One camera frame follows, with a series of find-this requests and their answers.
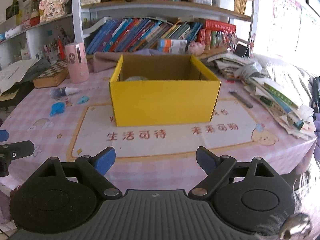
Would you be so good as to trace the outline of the yellow packing tape roll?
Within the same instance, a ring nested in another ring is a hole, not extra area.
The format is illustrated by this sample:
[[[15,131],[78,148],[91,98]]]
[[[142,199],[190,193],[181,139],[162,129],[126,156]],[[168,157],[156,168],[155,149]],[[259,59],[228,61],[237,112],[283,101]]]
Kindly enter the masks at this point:
[[[143,76],[132,76],[127,78],[125,81],[148,81],[148,79]]]

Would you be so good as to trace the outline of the pink checkered tablecloth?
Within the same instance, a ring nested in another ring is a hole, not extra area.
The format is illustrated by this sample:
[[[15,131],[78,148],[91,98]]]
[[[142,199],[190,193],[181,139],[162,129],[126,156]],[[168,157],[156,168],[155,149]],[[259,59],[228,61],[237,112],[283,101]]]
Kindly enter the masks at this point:
[[[199,146],[238,161],[262,157],[280,174],[303,173],[308,167],[316,139],[289,135],[239,82],[222,81],[209,123],[117,127],[109,95],[111,73],[92,74],[79,84],[77,94],[62,99],[66,105],[62,114],[50,116],[54,100],[48,88],[33,90],[14,109],[2,125],[9,132],[9,142],[30,140],[35,150],[10,164],[9,175],[1,178],[4,192],[23,184],[49,157],[73,161],[108,146],[116,150],[116,162],[106,176],[122,191],[190,190],[205,176],[195,160]],[[236,91],[253,108],[229,91]],[[89,100],[78,105],[84,95]]]

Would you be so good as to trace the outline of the blue crumpled cloth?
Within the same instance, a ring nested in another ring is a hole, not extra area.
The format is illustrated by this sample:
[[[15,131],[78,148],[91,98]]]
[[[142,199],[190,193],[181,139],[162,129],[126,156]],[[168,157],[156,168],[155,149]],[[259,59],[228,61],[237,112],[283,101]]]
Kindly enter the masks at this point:
[[[51,107],[51,110],[50,110],[50,116],[64,113],[65,107],[66,107],[66,105],[63,102],[54,103]]]

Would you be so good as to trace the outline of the white canvas bag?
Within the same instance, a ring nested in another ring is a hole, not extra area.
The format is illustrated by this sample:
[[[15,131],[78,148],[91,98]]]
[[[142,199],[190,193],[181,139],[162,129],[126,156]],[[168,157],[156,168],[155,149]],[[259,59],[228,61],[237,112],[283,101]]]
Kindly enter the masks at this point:
[[[9,90],[15,83],[22,81],[27,71],[35,65],[39,59],[20,60],[14,62],[0,72],[1,94]]]

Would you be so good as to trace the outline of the light blue heart clip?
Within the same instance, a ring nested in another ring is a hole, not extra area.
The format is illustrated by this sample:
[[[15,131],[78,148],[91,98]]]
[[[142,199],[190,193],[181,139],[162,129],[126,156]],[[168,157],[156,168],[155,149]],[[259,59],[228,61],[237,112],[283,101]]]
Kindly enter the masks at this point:
[[[84,96],[82,96],[76,103],[77,103],[78,105],[81,105],[81,104],[86,103],[88,100],[89,100],[89,97],[86,96],[86,95],[84,95]]]

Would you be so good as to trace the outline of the dark blue spray bottle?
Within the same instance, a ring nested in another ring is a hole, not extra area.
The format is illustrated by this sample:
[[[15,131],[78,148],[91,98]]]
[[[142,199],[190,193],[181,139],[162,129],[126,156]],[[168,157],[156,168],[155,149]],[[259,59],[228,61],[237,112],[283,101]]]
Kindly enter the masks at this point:
[[[49,95],[52,99],[58,99],[64,96],[76,94],[77,92],[78,92],[77,88],[61,87],[61,88],[51,90],[49,92]]]

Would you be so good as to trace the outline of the grey flat pen case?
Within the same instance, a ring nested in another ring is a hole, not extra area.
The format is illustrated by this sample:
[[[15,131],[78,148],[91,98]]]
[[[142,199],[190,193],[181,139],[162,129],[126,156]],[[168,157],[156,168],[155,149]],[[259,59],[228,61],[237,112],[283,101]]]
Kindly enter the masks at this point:
[[[231,94],[233,97],[235,97],[238,101],[240,101],[247,108],[249,108],[249,109],[253,108],[253,105],[249,101],[247,101],[245,98],[243,98],[241,95],[239,95],[236,91],[229,91],[229,94]]]

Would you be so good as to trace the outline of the wooden chess board box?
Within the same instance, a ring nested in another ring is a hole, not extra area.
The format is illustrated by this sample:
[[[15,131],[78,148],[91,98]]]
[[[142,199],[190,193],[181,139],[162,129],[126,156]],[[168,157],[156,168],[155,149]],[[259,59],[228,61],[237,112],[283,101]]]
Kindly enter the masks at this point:
[[[35,88],[57,87],[68,77],[67,61],[59,61],[33,79]]]

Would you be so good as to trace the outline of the yellow cardboard box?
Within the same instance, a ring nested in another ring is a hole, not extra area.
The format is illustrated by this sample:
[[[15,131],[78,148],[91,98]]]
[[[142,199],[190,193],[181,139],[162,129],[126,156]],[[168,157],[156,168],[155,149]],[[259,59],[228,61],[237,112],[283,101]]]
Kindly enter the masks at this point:
[[[109,88],[118,127],[179,125],[210,122],[221,81],[193,55],[121,55]]]

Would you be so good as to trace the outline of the pile of papers and booklets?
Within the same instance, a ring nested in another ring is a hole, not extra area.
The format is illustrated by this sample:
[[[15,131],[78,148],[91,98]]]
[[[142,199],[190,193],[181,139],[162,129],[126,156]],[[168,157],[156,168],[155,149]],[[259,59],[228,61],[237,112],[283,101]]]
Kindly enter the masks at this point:
[[[307,140],[314,136],[311,77],[280,59],[258,55],[250,59],[233,53],[205,60],[231,80],[245,84],[251,97],[262,104],[288,134]]]

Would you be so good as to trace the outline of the pink folded cloth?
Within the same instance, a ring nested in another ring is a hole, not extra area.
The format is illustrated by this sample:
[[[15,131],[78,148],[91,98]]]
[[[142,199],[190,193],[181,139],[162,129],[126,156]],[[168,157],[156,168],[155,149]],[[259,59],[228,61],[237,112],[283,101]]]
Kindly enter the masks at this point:
[[[88,70],[90,73],[99,73],[117,65],[121,55],[164,55],[163,52],[153,49],[143,49],[135,52],[96,52],[93,58],[88,61]]]

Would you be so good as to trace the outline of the pink cylindrical humidifier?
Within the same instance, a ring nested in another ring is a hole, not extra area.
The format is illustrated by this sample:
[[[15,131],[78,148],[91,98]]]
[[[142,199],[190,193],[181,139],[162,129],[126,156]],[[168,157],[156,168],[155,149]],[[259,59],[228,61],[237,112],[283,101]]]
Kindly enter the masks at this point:
[[[70,43],[65,46],[67,68],[72,83],[83,83],[89,78],[84,43]]]

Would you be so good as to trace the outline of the pink pig toy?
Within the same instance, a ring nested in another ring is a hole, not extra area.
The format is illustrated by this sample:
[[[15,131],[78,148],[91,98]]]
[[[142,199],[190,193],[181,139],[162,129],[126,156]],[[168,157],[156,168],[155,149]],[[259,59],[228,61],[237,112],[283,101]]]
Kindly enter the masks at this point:
[[[205,45],[200,42],[191,41],[188,46],[188,53],[194,56],[201,56],[204,53]]]

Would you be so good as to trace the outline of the orange white medicine boxes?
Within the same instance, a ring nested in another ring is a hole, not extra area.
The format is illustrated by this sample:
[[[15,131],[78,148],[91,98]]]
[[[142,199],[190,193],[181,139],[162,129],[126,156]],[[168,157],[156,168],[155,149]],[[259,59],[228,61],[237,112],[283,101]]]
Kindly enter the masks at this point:
[[[157,42],[157,50],[170,54],[184,54],[187,49],[187,40],[164,39]]]

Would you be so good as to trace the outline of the row of leaning books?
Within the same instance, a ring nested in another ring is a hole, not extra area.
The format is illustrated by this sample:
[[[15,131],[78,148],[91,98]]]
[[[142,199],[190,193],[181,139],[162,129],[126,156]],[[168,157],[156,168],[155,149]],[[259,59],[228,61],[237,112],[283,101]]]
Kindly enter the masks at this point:
[[[86,54],[157,49],[161,38],[187,40],[189,46],[201,29],[200,22],[170,23],[156,18],[105,17],[92,26],[93,37],[86,47]]]

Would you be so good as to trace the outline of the red dictionary book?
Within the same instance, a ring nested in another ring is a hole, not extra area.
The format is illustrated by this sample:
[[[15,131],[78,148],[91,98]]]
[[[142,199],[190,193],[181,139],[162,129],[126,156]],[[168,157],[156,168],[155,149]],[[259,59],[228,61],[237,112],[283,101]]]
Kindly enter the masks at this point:
[[[213,31],[222,31],[224,33],[231,33],[231,34],[236,32],[236,25],[233,25],[227,22],[200,19],[200,23],[202,23],[202,27],[204,29],[213,30]]]

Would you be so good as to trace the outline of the pink cat figurine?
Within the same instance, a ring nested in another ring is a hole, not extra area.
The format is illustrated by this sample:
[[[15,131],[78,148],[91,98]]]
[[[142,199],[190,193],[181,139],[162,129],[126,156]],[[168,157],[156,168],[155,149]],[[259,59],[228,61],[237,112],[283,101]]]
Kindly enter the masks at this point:
[[[41,0],[39,3],[40,22],[52,21],[67,15],[65,5],[68,0]]]

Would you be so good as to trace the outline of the white metal shelf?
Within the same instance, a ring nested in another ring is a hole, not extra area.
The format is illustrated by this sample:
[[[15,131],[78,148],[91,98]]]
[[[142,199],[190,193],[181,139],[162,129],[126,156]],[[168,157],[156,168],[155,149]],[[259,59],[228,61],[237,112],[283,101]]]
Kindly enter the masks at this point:
[[[168,20],[169,22],[191,22],[199,19],[210,20],[235,20],[250,23],[248,38],[241,40],[244,44],[249,44],[253,35],[256,33],[258,22],[258,7],[252,6],[251,16],[241,15],[236,12],[198,3],[182,1],[164,0],[135,0],[131,2],[113,1],[94,5],[80,6],[78,0],[72,0],[76,9],[71,15],[63,16],[52,22],[45,22],[38,27],[31,27],[22,31],[15,37],[1,42],[1,67],[5,68],[13,62],[14,56],[20,54],[21,46],[28,42],[28,49],[32,58],[41,50],[42,45],[53,39],[47,35],[47,31],[53,29],[55,25],[61,23],[67,30],[75,36],[77,43],[84,42],[88,45],[93,35],[85,34],[84,29],[93,25],[103,17],[125,18],[125,17],[144,17]]]

